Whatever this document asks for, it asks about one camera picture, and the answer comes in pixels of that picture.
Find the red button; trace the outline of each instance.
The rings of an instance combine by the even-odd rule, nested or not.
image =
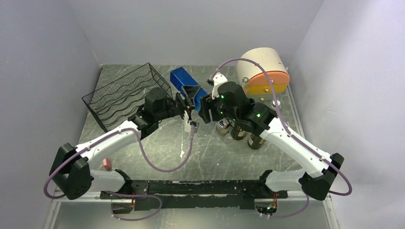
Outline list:
[[[106,170],[111,170],[112,166],[111,166],[111,161],[108,158],[104,158],[103,160],[103,166]]]

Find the black wire rack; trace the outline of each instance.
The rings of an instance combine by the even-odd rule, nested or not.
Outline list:
[[[144,104],[144,98],[154,87],[166,90],[172,98],[170,85],[150,63],[131,71],[121,78],[83,96],[90,113],[100,127],[108,132]]]

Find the blue container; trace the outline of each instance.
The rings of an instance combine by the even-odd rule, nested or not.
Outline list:
[[[183,68],[176,68],[170,72],[170,82],[176,87],[176,89],[184,96],[181,86],[197,86],[199,85],[194,78]],[[201,108],[200,98],[207,96],[207,92],[203,88],[200,88],[196,96],[194,97],[195,110],[199,111]]]

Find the metal table surface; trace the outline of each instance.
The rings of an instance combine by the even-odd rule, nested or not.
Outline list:
[[[102,87],[139,65],[104,65],[97,88]],[[169,81],[170,71],[179,66],[155,66],[156,70]],[[202,87],[209,91],[206,79],[214,66],[183,66]],[[235,67],[224,67],[221,71],[229,81],[236,81]],[[292,104],[284,91],[280,96],[283,116],[287,124],[297,131],[297,121],[292,111]],[[219,179],[258,179],[267,169],[276,171],[295,170],[301,167],[278,147],[266,142],[261,149],[252,150],[247,145],[247,137],[235,141],[226,135],[220,136],[215,130],[215,123],[206,125],[203,120],[192,113],[193,120],[200,123],[198,133],[194,135],[192,155],[189,161],[179,170],[172,173],[161,173],[151,168],[141,155],[139,145],[131,144],[109,156],[113,168],[119,168],[132,179],[170,179],[170,180],[219,180]],[[104,132],[93,116],[88,113],[79,143],[90,141]],[[159,168],[170,169],[182,162],[182,151],[187,152],[190,143],[188,133],[182,131],[180,117],[163,120],[159,129],[142,140],[145,152],[150,161]]]
[[[100,88],[118,79],[139,66],[140,65],[104,65],[96,88]],[[170,71],[179,66],[155,65],[154,67],[164,79],[170,82]],[[206,79],[214,72],[216,66],[183,67],[206,91],[210,91],[210,86],[206,83]],[[229,81],[237,82],[235,67],[224,67],[220,72],[224,74]],[[172,93],[176,93],[176,89],[173,86]],[[295,105],[291,97],[292,95],[289,88],[279,95],[278,99],[281,101],[282,114],[287,124],[293,130],[297,133],[302,133]],[[220,136],[214,129],[214,123],[208,125],[204,124],[196,113],[192,114],[192,118],[200,123],[200,127],[198,133],[194,135],[191,157],[179,170],[172,173],[160,173],[154,170],[145,162],[138,144],[131,144],[111,154],[109,159],[112,162],[113,169],[121,169],[132,179],[139,180],[222,180],[258,179],[259,176],[268,169],[286,171],[301,168],[290,156],[270,142],[265,142],[259,150],[252,150],[247,145],[247,137],[241,141],[235,141],[230,135]],[[148,158],[154,165],[163,169],[170,169],[176,167],[184,159],[189,148],[190,136],[188,133],[182,131],[182,120],[180,117],[163,120],[159,126],[159,129],[142,140],[142,143]],[[99,127],[92,115],[88,113],[79,143],[90,141],[102,134],[104,134],[104,131]],[[94,169],[103,170],[104,168],[100,165],[99,168]],[[298,210],[305,204],[304,198],[302,198],[303,195],[300,197],[301,198],[294,199],[294,201],[283,202],[284,208],[280,207],[280,213],[284,212],[288,214]],[[81,214],[78,213],[80,212],[77,211],[78,208],[93,209],[93,214],[96,214],[96,212],[104,212],[106,214],[105,217],[108,217],[109,210],[106,204],[102,206],[95,203],[92,205],[87,204],[86,206],[78,206],[78,204],[82,203],[63,202],[62,206],[60,206],[60,213],[66,213],[64,213],[64,217],[58,217],[55,225],[56,228],[70,228],[66,227],[66,225],[71,225],[69,222],[71,222],[72,218],[66,215],[70,214],[80,217]],[[320,201],[312,200],[309,209],[301,213],[300,216],[291,219],[278,219],[277,225],[285,225],[286,227],[283,228],[295,228],[296,226],[298,228],[330,228],[332,224],[328,222],[328,219],[330,221],[333,216],[327,214],[328,211],[325,211],[325,206],[326,205]],[[252,216],[252,214],[244,214],[241,216],[241,212],[243,211],[237,208],[163,209],[160,216],[154,216],[151,219],[144,220],[145,222],[141,223],[141,225],[144,226],[138,225],[140,226],[138,228],[246,228],[247,225],[266,226],[268,223],[267,220],[263,221],[259,219],[258,216]],[[134,217],[138,217],[139,215],[143,215],[143,213],[134,213]],[[196,216],[205,219],[205,221],[210,221],[210,224],[206,224],[205,226],[200,225],[201,227],[189,223],[185,223],[182,226],[178,225],[181,221],[190,221],[186,219],[188,217],[191,217],[194,221],[201,221],[201,219],[196,220]],[[303,219],[306,221],[305,219],[310,219],[311,217],[317,220],[316,224],[303,222]],[[241,222],[239,222],[240,219],[244,219],[245,223],[241,224]],[[108,223],[113,223],[115,219],[106,220]],[[75,228],[81,227],[79,224],[75,224]]]

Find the purple cable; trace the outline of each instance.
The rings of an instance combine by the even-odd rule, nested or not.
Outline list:
[[[175,168],[172,169],[168,169],[168,170],[164,170],[161,168],[156,167],[154,164],[152,164],[152,162],[149,161],[148,157],[145,154],[145,150],[143,149],[140,137],[138,135],[138,133],[133,129],[133,128],[124,128],[122,129],[122,131],[127,131],[127,130],[132,130],[135,132],[135,136],[137,137],[138,143],[139,143],[139,147],[140,150],[142,152],[143,158],[145,158],[145,161],[150,165],[150,167],[154,168],[155,170],[162,172],[162,173],[171,173],[174,172],[176,170],[178,170],[179,168],[181,168],[184,164],[186,164],[186,162],[188,161],[188,159],[190,158],[191,155],[191,150],[192,150],[192,140],[194,138],[194,126],[191,125],[191,131],[190,131],[190,147],[189,147],[189,151],[187,152],[187,156],[185,157],[185,159],[183,160],[183,162],[180,163],[180,165],[178,165]]]
[[[275,100],[275,105],[276,105],[276,112],[277,115],[281,121],[281,124],[283,125],[284,129],[286,130],[286,132],[294,139],[296,140],[300,145],[302,145],[303,147],[305,147],[307,150],[309,150],[311,153],[313,153],[315,156],[322,158],[322,156],[320,154],[318,154],[315,150],[313,150],[311,147],[309,147],[307,144],[305,144],[304,142],[302,142],[300,139],[298,139],[296,136],[291,134],[291,131],[289,130],[289,128],[287,127],[286,123],[284,122],[283,116],[281,115],[281,111],[280,111],[280,107],[278,106],[277,103],[277,95],[276,92],[274,90],[274,86],[273,83],[271,82],[270,77],[268,76],[267,72],[264,70],[264,68],[262,66],[260,66],[258,63],[250,60],[250,59],[246,59],[246,58],[235,58],[235,59],[230,59],[228,61],[225,61],[224,63],[222,63],[221,65],[219,65],[218,68],[216,68],[216,70],[214,71],[214,73],[211,75],[210,79],[212,80],[213,77],[219,72],[219,70],[224,67],[226,64],[233,62],[233,61],[247,61],[250,62],[252,64],[254,64],[255,66],[257,66],[258,68],[260,68],[260,70],[262,70],[262,72],[264,73],[264,75],[266,76],[268,83],[270,84],[271,87],[271,92],[273,94],[273,98]],[[330,161],[328,160],[323,160],[326,164],[328,164],[331,168],[333,168],[333,170],[335,170],[346,182],[349,190],[346,193],[341,193],[341,192],[335,192],[335,191],[329,191],[329,193],[332,194],[336,194],[339,196],[348,196],[352,193],[352,185],[349,181],[349,179],[334,165],[332,164]]]
[[[162,200],[161,200],[159,197],[154,196],[154,195],[126,195],[126,194],[119,194],[119,193],[111,192],[111,191],[105,191],[105,192],[108,193],[108,194],[111,194],[111,195],[118,196],[118,197],[127,197],[127,198],[138,198],[138,197],[140,197],[140,198],[146,198],[146,197],[151,197],[151,198],[155,198],[155,199],[157,199],[157,200],[159,201],[159,208],[158,208],[155,212],[153,212],[152,214],[150,214],[150,215],[148,215],[148,216],[145,216],[145,217],[142,217],[142,218],[138,218],[138,219],[126,219],[126,218],[121,218],[121,217],[116,216],[116,215],[114,214],[113,206],[112,206],[112,204],[111,204],[111,207],[110,207],[111,216],[114,217],[114,218],[116,218],[116,219],[118,219],[118,220],[122,220],[122,221],[141,221],[141,220],[148,219],[148,218],[150,218],[150,217],[156,215],[156,214],[162,209]]]
[[[123,128],[123,129],[122,129],[122,131],[128,131],[128,130],[130,130],[130,131],[132,131],[132,132],[135,133],[135,136],[137,137],[137,140],[138,140],[139,147],[140,147],[140,149],[141,149],[142,155],[143,155],[143,157],[145,158],[146,162],[147,162],[152,168],[154,168],[155,170],[157,170],[157,171],[159,171],[159,172],[169,173],[169,172],[176,171],[176,170],[178,170],[179,168],[181,168],[184,164],[186,164],[186,162],[187,162],[188,159],[190,158],[191,150],[192,150],[192,140],[193,140],[193,138],[194,138],[194,126],[193,126],[193,125],[191,126],[191,131],[190,131],[190,147],[189,147],[189,151],[188,151],[188,153],[187,153],[187,156],[185,157],[185,159],[183,160],[183,162],[182,162],[179,166],[177,166],[177,167],[175,167],[175,168],[172,168],[172,169],[169,169],[169,170],[163,170],[163,169],[158,168],[158,167],[156,167],[155,165],[153,165],[153,164],[149,161],[148,157],[147,157],[146,154],[145,154],[145,150],[143,149],[143,146],[142,146],[142,143],[141,143],[141,140],[140,140],[140,137],[139,137],[137,131],[136,131],[134,128]],[[115,135],[118,135],[118,134],[119,134],[119,131],[118,131],[118,130],[117,130],[117,131],[114,131],[114,132],[112,132],[112,133],[110,133],[110,134],[108,134],[108,135],[106,135],[106,136],[100,138],[99,140],[93,142],[93,143],[90,145],[90,148],[93,148],[93,147],[95,147],[96,145],[98,145],[98,144],[104,142],[105,140],[109,139],[110,137],[115,136]],[[53,178],[59,171],[61,171],[61,169],[62,169],[64,166],[66,166],[66,165],[67,165],[70,161],[72,161],[75,157],[79,156],[80,154],[82,154],[82,153],[84,153],[85,151],[88,151],[88,150],[89,150],[89,149],[86,147],[86,148],[80,150],[79,152],[73,154],[70,158],[68,158],[66,161],[64,161],[58,168],[56,168],[54,172],[51,173],[51,175],[50,175],[50,176],[48,177],[48,179],[46,180],[45,185],[43,186],[43,192],[44,192],[44,194],[45,194],[48,198],[51,198],[51,199],[59,199],[59,198],[62,198],[62,197],[65,196],[65,194],[60,195],[60,196],[52,196],[52,195],[49,194],[49,192],[48,192],[48,185],[49,185],[49,183],[51,182],[52,178]]]

